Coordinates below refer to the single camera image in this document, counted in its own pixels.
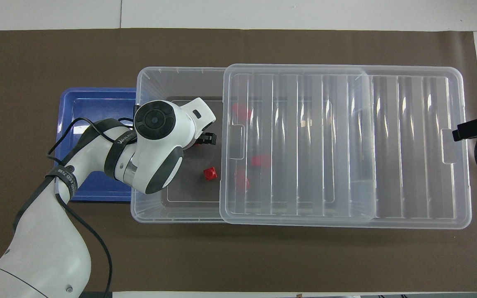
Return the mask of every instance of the black strap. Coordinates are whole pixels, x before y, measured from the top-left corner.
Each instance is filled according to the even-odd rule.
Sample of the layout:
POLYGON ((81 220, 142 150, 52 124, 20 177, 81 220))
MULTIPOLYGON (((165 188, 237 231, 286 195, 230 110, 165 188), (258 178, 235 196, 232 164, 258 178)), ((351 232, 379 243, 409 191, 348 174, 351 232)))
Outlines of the black strap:
POLYGON ((62 182, 67 185, 67 188, 70 191, 70 198, 73 197, 76 190, 78 189, 76 177, 73 173, 64 166, 55 166, 45 177, 58 177, 62 182))
POLYGON ((106 156, 106 160, 104 161, 104 173, 108 175, 108 177, 118 180, 115 178, 115 167, 117 166, 117 162, 126 145, 134 143, 133 141, 136 137, 137 134, 134 130, 127 130, 124 134, 121 134, 115 142, 113 142, 110 151, 108 152, 108 156, 106 156))

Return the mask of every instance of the clear plastic bin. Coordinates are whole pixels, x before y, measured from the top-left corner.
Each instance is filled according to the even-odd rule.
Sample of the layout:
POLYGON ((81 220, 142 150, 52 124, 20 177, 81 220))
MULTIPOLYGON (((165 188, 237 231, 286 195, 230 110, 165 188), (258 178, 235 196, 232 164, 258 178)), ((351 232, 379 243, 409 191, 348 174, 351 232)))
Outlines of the clear plastic bin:
POLYGON ((217 117, 207 132, 217 134, 217 145, 193 146, 183 153, 183 162, 172 182, 163 190, 146 195, 132 189, 131 212, 142 223, 223 222, 218 211, 218 179, 206 181, 203 170, 222 163, 222 83, 225 68, 147 67, 137 77, 136 104, 168 100, 183 106, 201 97, 217 117))
POLYGON ((452 139, 465 121, 462 77, 454 68, 148 67, 136 96, 138 104, 200 96, 222 121, 210 127, 217 147, 185 151, 169 187, 153 195, 132 191, 139 222, 470 223, 466 143, 452 139), (201 170, 211 166, 220 185, 203 178, 201 170))

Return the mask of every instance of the blue tray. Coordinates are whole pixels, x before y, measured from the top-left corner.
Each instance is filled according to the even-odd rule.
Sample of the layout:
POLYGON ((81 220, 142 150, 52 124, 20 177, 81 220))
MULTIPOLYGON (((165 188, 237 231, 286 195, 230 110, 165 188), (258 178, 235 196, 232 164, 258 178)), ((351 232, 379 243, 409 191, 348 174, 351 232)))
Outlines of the blue tray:
MULTIPOLYGON (((60 97, 57 139, 74 119, 86 117, 91 121, 106 118, 133 117, 135 88, 70 88, 60 97)), ((58 146, 55 156, 64 158, 89 126, 77 122, 58 146)), ((71 201, 130 202, 130 187, 115 181, 103 172, 93 172, 80 186, 71 201)))

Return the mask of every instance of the transparent lid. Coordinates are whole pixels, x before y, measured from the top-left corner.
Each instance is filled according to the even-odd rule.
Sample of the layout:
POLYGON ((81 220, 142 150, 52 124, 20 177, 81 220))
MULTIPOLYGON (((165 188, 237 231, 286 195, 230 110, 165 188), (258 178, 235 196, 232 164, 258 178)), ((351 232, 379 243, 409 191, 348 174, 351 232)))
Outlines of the transparent lid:
POLYGON ((463 82, 449 67, 234 64, 224 73, 229 223, 464 228, 463 82))

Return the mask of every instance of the black button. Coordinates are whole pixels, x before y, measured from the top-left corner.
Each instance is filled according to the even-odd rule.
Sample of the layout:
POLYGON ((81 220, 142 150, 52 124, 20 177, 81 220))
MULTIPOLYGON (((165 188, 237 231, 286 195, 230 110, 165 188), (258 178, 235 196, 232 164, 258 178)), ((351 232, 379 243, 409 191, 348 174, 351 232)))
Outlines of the black button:
POLYGON ((165 123, 165 116, 157 110, 148 112, 145 116, 145 124, 150 128, 159 128, 165 123))
POLYGON ((165 115, 172 114, 172 112, 173 112, 171 105, 168 104, 168 103, 163 103, 163 104, 161 105, 161 111, 163 111, 163 113, 164 113, 165 115))
POLYGON ((141 124, 137 127, 138 132, 145 138, 150 138, 151 134, 155 134, 153 130, 150 130, 145 125, 141 124))
POLYGON ((169 132, 171 131, 173 123, 174 123, 174 118, 173 117, 167 117, 167 119, 165 120, 165 124, 163 125, 163 127, 161 127, 159 129, 159 133, 164 135, 164 136, 168 135, 169 132))
POLYGON ((193 114, 195 114, 195 116, 200 119, 202 118, 202 115, 200 115, 200 112, 198 110, 193 110, 193 114))
POLYGON ((152 102, 152 109, 161 110, 162 107, 163 103, 161 103, 160 101, 152 102))
POLYGON ((149 130, 148 131, 148 136, 151 139, 157 139, 157 130, 149 130))
POLYGON ((144 119, 145 114, 147 113, 148 110, 149 110, 148 104, 144 104, 142 107, 140 107, 138 111, 136 112, 136 122, 141 122, 144 119))

